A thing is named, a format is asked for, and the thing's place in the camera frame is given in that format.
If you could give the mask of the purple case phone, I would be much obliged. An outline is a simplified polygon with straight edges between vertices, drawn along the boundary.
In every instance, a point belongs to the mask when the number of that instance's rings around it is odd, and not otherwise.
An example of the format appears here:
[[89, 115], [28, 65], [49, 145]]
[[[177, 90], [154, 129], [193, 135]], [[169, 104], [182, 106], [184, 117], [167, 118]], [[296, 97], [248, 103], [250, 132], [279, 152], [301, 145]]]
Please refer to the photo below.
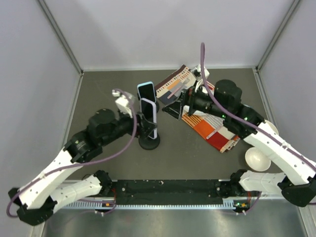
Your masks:
[[150, 139], [157, 139], [157, 109], [156, 104], [145, 98], [140, 99], [140, 110], [151, 125]]

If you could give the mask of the blue case phone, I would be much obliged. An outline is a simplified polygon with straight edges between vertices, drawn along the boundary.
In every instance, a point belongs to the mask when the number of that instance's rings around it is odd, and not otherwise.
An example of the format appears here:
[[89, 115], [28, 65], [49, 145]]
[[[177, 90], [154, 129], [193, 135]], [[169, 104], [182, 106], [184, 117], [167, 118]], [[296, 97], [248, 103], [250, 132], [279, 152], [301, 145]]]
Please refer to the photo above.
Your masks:
[[138, 91], [138, 97], [139, 99], [145, 98], [150, 101], [153, 101], [154, 103], [156, 100], [156, 91], [154, 88], [154, 84], [152, 81], [140, 83], [137, 85], [137, 91]]

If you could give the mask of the black phone stand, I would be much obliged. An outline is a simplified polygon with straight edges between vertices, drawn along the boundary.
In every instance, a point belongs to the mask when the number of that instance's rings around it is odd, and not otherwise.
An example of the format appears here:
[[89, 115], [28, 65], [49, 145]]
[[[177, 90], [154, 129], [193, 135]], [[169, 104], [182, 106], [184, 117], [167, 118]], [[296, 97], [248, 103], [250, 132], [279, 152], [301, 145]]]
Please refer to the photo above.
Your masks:
[[[138, 98], [138, 100], [140, 101], [141, 97], [140, 97], [140, 94], [139, 94], [139, 93], [137, 93], [137, 98]], [[158, 102], [158, 101], [156, 101], [156, 109], [157, 109], [157, 113], [158, 113], [159, 110], [160, 110], [160, 105], [159, 105], [159, 102]]]
[[160, 144], [160, 136], [158, 134], [157, 139], [150, 139], [150, 138], [138, 138], [138, 143], [140, 147], [144, 150], [154, 150]]

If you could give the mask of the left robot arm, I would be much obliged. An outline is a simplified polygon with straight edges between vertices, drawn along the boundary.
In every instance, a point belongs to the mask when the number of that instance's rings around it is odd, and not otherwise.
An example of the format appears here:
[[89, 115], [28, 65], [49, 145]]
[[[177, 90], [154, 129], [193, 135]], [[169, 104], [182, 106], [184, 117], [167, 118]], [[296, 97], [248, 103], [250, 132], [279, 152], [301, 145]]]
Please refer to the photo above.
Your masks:
[[72, 185], [60, 187], [60, 184], [85, 165], [95, 164], [93, 159], [102, 154], [104, 146], [126, 134], [131, 138], [145, 138], [156, 126], [156, 117], [144, 112], [119, 113], [116, 118], [110, 109], [98, 110], [89, 119], [87, 128], [73, 135], [41, 174], [27, 185], [8, 192], [10, 203], [19, 207], [15, 217], [36, 226], [72, 202], [88, 196], [108, 195], [112, 181], [102, 170]]

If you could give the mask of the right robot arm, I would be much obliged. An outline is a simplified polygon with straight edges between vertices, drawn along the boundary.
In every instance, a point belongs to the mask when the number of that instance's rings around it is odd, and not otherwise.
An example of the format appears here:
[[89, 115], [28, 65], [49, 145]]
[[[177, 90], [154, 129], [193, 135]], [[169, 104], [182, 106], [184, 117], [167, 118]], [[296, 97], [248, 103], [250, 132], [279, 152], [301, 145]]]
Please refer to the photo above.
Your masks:
[[252, 145], [276, 164], [281, 173], [258, 173], [238, 170], [230, 177], [235, 195], [257, 191], [282, 195], [291, 204], [305, 207], [316, 196], [316, 163], [309, 160], [277, 135], [253, 108], [241, 102], [242, 90], [228, 79], [216, 82], [214, 90], [197, 84], [183, 89], [179, 97], [162, 111], [181, 119], [187, 114], [203, 112], [223, 119], [223, 126]]

